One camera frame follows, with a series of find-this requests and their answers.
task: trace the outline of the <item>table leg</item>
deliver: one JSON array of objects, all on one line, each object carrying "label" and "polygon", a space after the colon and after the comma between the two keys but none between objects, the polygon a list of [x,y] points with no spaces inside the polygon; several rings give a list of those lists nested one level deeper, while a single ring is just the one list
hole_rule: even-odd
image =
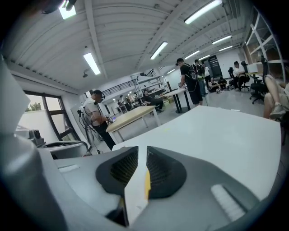
[{"label": "table leg", "polygon": [[178,105],[178,103],[177,103],[177,98],[176,98],[175,95],[173,95],[173,99],[174,99],[174,101],[175,101],[175,103],[176,103],[177,113],[180,114],[181,112],[180,112],[179,105]]},{"label": "table leg", "polygon": [[148,124],[146,123],[146,121],[145,121],[145,118],[144,118],[144,117],[142,117],[142,120],[143,120],[143,122],[144,122],[144,124],[145,124],[145,127],[146,127],[146,128],[148,128]]},{"label": "table leg", "polygon": [[162,124],[161,124],[161,121],[159,121],[157,111],[154,109],[153,112],[154,112],[154,118],[155,118],[155,120],[157,121],[157,125],[158,125],[158,126],[162,125]]},{"label": "table leg", "polygon": [[181,106],[181,103],[180,103],[179,96],[176,95],[176,98],[177,98],[177,103],[179,104],[180,112],[182,112],[182,106]]},{"label": "table leg", "polygon": [[186,98],[186,104],[188,106],[188,110],[190,110],[190,104],[189,104],[189,100],[188,100],[188,96],[186,95],[186,91],[184,91],[184,94],[185,94],[185,98]]},{"label": "table leg", "polygon": [[113,141],[118,144],[119,142],[117,141],[116,137],[114,136],[113,132],[109,132],[111,138],[113,139]]},{"label": "table leg", "polygon": [[121,133],[119,132],[119,130],[117,130],[117,134],[120,136],[122,141],[125,141],[124,138],[122,137]]}]

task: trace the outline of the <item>man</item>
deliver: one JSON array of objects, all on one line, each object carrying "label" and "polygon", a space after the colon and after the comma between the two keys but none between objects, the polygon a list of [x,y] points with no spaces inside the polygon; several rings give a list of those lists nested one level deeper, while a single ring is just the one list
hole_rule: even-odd
[{"label": "man", "polygon": [[91,121],[91,125],[103,138],[110,150],[115,145],[111,136],[106,132],[108,118],[104,117],[98,103],[102,101],[102,92],[95,90],[83,104],[84,111]]},{"label": "man", "polygon": [[203,97],[200,93],[200,86],[197,80],[197,76],[195,76],[195,78],[192,78],[191,74],[192,68],[194,67],[191,67],[189,64],[185,63],[182,58],[177,59],[176,65],[180,67],[182,75],[179,87],[182,87],[186,82],[193,104],[195,106],[203,105]]},{"label": "man", "polygon": [[245,70],[243,66],[240,66],[237,61],[234,62],[234,84],[237,85],[238,83],[238,90],[241,91],[242,84],[246,81]]},{"label": "man", "polygon": [[227,81],[221,76],[218,81],[218,85],[221,87],[221,90],[226,89],[226,84],[227,84]]},{"label": "man", "polygon": [[200,85],[200,93],[202,97],[206,96],[206,89],[205,89],[205,70],[203,69],[202,65],[199,63],[199,60],[195,60],[194,70],[198,75],[199,85]]},{"label": "man", "polygon": [[209,68],[206,67],[205,64],[203,64],[202,66],[205,69],[205,81],[206,81],[207,88],[209,89],[209,81],[211,80]]},{"label": "man", "polygon": [[148,106],[155,106],[156,111],[163,112],[163,101],[161,99],[152,98],[147,90],[144,90],[143,102]]},{"label": "man", "polygon": [[289,111],[289,83],[278,84],[274,77],[269,74],[264,79],[269,93],[264,98],[263,117],[274,120],[280,119]]},{"label": "man", "polygon": [[215,82],[214,78],[211,78],[211,81],[209,82],[209,92],[220,92],[220,86]]}]

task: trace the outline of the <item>ceiling light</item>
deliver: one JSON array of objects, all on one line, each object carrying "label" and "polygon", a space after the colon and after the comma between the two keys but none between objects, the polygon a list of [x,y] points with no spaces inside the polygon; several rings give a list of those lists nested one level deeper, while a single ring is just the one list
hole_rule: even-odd
[{"label": "ceiling light", "polygon": [[92,54],[88,53],[86,55],[83,56],[85,58],[85,60],[87,61],[87,63],[89,64],[90,68],[92,69],[92,71],[97,75],[100,74],[100,71],[98,69],[98,66],[96,65]]},{"label": "ceiling light", "polygon": [[205,58],[207,58],[207,57],[209,57],[209,56],[210,56],[210,55],[207,55],[207,56],[205,56],[205,57],[203,57],[203,58],[200,58],[199,61],[200,61],[200,60],[203,60],[203,59],[205,59]]},{"label": "ceiling light", "polygon": [[217,41],[212,42],[212,44],[216,44],[216,43],[218,43],[218,42],[220,42],[220,41],[223,41],[223,40],[228,39],[228,38],[231,38],[231,37],[232,37],[232,35],[229,35],[229,36],[227,36],[227,37],[225,37],[225,38],[221,38],[221,39],[219,39],[219,40],[217,40]]},{"label": "ceiling light", "polygon": [[154,52],[154,54],[151,56],[151,60],[154,60],[155,57],[157,57],[157,55],[162,51],[163,48],[165,48],[165,46],[167,45],[168,43],[167,42],[163,42],[159,47],[158,49]]},{"label": "ceiling light", "polygon": [[172,70],[170,70],[169,72],[168,72],[168,74],[170,74],[171,72],[173,72],[175,69],[172,69]]},{"label": "ceiling light", "polygon": [[192,14],[190,17],[188,17],[185,20],[186,24],[190,24],[193,21],[195,21],[198,17],[200,17],[201,15],[205,14],[206,12],[208,12],[209,10],[215,8],[216,6],[220,5],[222,3],[222,0],[215,0],[212,1],[211,3],[209,3],[208,5],[204,6],[202,9],[200,9],[199,11],[197,11],[196,13]]},{"label": "ceiling light", "polygon": [[186,57],[185,59],[188,59],[188,58],[192,57],[193,55],[195,55],[196,53],[199,53],[199,52],[200,51],[196,51],[196,52],[192,53],[191,55],[189,55],[188,57]]},{"label": "ceiling light", "polygon": [[226,49],[229,49],[229,48],[232,48],[233,46],[228,46],[228,47],[225,47],[225,48],[223,48],[223,49],[221,49],[221,50],[219,50],[219,51],[223,51],[223,50],[226,50]]},{"label": "ceiling light", "polygon": [[73,15],[76,15],[75,7],[73,6],[70,11],[66,11],[66,6],[69,1],[64,1],[61,6],[59,7],[60,14],[63,19],[67,19]]}]

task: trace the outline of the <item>tree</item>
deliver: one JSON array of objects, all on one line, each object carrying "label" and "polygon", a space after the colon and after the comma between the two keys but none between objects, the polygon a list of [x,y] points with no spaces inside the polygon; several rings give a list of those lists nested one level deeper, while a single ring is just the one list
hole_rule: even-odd
[{"label": "tree", "polygon": [[41,104],[40,103],[34,103],[29,104],[30,108],[28,107],[25,111],[41,111]]}]

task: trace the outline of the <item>sneaker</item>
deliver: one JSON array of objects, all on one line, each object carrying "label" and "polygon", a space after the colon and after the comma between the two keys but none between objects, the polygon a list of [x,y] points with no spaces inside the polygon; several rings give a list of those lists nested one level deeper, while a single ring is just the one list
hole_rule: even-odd
[{"label": "sneaker", "polygon": [[277,104],[275,105],[273,111],[271,112],[270,118],[275,120],[275,119],[281,118],[285,113],[286,111],[284,110],[282,105]]}]

